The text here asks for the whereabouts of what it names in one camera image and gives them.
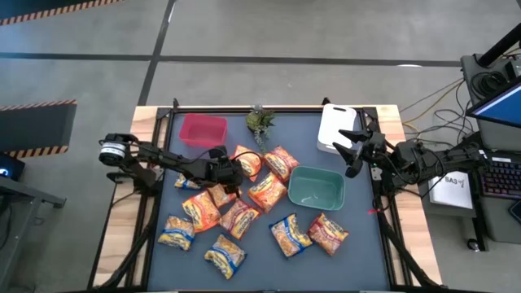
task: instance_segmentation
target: small potted plant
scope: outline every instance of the small potted plant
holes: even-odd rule
[[[265,110],[261,105],[255,105],[253,110],[246,116],[246,126],[255,135],[255,141],[263,153],[266,153],[264,139],[269,139],[269,127],[274,126],[274,112]]]

